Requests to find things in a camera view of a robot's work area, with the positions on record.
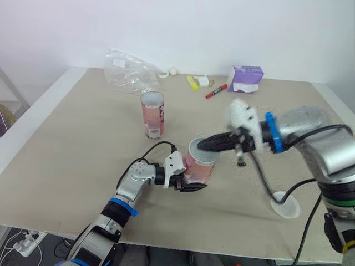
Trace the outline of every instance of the beige table surface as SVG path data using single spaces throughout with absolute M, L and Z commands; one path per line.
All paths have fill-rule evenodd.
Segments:
M 214 77 L 223 84 L 225 77 Z M 341 123 L 309 83 L 264 79 L 254 94 L 191 91 L 184 75 L 160 80 L 165 96 L 162 140 L 186 153 L 197 136 L 225 131 L 224 107 L 239 96 L 257 106 L 260 117 L 300 106 L 324 107 Z M 0 224 L 77 235 L 102 210 L 118 176 L 157 141 L 143 133 L 140 99 L 108 87 L 102 70 L 90 69 L 17 153 L 0 176 Z M 163 162 L 162 145 L 150 161 Z M 295 149 L 260 161 L 274 190 L 286 190 L 311 173 Z M 315 183 L 294 192 L 302 214 L 279 217 L 270 207 L 257 172 L 247 157 L 239 168 L 233 152 L 223 152 L 206 189 L 181 193 L 148 188 L 140 214 L 124 228 L 123 242 L 258 258 L 294 258 L 306 219 L 319 195 Z M 323 231 L 321 204 L 313 218 L 301 260 L 339 262 Z

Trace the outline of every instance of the cardboard can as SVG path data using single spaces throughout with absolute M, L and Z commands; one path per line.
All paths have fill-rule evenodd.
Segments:
M 144 130 L 147 137 L 158 139 L 164 134 L 164 96 L 157 91 L 148 91 L 141 98 Z
M 184 179 L 187 183 L 207 184 L 213 168 L 219 158 L 219 152 L 202 151 L 197 145 L 204 138 L 196 138 L 190 142 L 189 152 L 186 155 L 186 171 Z

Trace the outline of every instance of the power strip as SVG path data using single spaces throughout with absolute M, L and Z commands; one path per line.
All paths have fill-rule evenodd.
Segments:
M 35 241 L 33 241 L 33 238 L 30 237 L 30 233 L 25 235 L 25 239 L 21 240 L 18 243 L 15 243 L 13 245 L 13 248 L 20 253 L 23 257 L 27 258 L 28 256 L 31 255 L 31 253 L 38 248 L 37 244 L 39 245 L 40 242 L 46 237 L 47 233 L 43 232 L 38 232 L 38 237 Z

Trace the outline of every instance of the pringles can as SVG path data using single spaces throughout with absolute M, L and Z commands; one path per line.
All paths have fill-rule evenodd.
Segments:
M 158 139 L 164 134 L 164 96 L 157 91 L 148 91 L 140 98 L 144 129 L 147 137 Z
M 186 183 L 207 184 L 212 170 L 219 157 L 219 152 L 203 151 L 197 145 L 204 138 L 197 138 L 190 142 L 189 152 L 186 155 L 187 170 L 184 173 Z

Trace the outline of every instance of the purple tissue box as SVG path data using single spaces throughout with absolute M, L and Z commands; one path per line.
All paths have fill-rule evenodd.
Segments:
M 234 65 L 228 77 L 228 91 L 243 91 L 250 93 L 258 89 L 258 84 L 264 72 L 260 66 Z

